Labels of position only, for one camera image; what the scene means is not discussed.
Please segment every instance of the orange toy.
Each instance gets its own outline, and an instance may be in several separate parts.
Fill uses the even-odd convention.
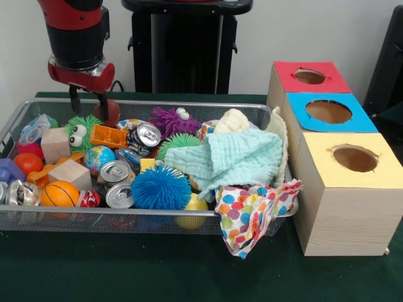
[[[62,157],[61,159],[59,159],[57,164],[47,164],[45,167],[43,167],[42,171],[29,173],[29,175],[26,177],[26,181],[32,184],[36,184],[40,189],[43,189],[49,183],[48,173],[51,170],[63,164],[67,159],[71,159],[75,162],[78,162],[79,164],[82,164],[82,159],[84,158],[84,156],[85,153],[80,152],[73,153],[70,158]]]
[[[43,168],[42,160],[39,156],[31,153],[18,154],[14,158],[14,163],[28,175],[30,172],[38,172]]]
[[[126,131],[94,125],[89,140],[93,145],[103,145],[110,148],[126,148],[126,136]]]
[[[51,182],[42,191],[41,206],[75,207],[80,196],[78,189],[67,181]]]

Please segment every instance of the black stand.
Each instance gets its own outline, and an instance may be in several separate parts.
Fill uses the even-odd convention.
[[[236,14],[253,0],[182,3],[122,0],[133,11],[137,92],[227,94]]]

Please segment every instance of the metal basket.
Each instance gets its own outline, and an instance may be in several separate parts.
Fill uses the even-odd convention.
[[[82,115],[89,115],[94,100],[82,100]],[[184,107],[199,121],[219,120],[231,108],[241,110],[256,126],[265,129],[269,123],[270,110],[267,106],[254,104],[200,104],[150,101],[118,101],[122,119],[148,120],[152,109]],[[74,116],[69,99],[32,99],[21,103],[0,132],[2,158],[16,155],[15,142],[21,130],[41,114],[55,118],[60,125]],[[291,179],[289,171],[287,180]],[[103,188],[93,181],[93,187]],[[284,222],[298,210],[273,220],[267,235],[273,236]],[[200,225],[192,230],[192,225]],[[117,210],[111,208],[52,208],[29,206],[0,206],[0,230],[39,232],[96,232],[96,233],[168,233],[168,234],[221,234],[219,218],[214,211],[168,211],[168,210]]]

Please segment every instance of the orange ball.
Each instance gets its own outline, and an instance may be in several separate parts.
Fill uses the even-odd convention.
[[[80,192],[75,185],[67,181],[54,181],[48,184],[42,191],[41,206],[76,206]]]
[[[31,172],[39,172],[42,171],[43,163],[42,159],[39,156],[31,153],[22,153],[18,154],[14,158],[14,163],[24,172],[25,175],[28,175]]]

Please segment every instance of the wooden cube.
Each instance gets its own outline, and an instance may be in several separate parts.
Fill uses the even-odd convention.
[[[45,131],[40,146],[47,164],[56,164],[61,157],[71,156],[69,136],[65,128]]]
[[[351,93],[332,62],[274,62],[271,68],[267,106],[287,103],[288,92]]]
[[[383,255],[403,215],[403,168],[383,136],[304,133],[295,165],[304,254]]]
[[[92,190],[89,170],[77,162],[69,159],[48,173],[49,181],[67,181],[75,185],[78,190]]]
[[[288,163],[294,172],[304,132],[378,132],[352,94],[287,93],[286,95],[283,118],[288,131]]]

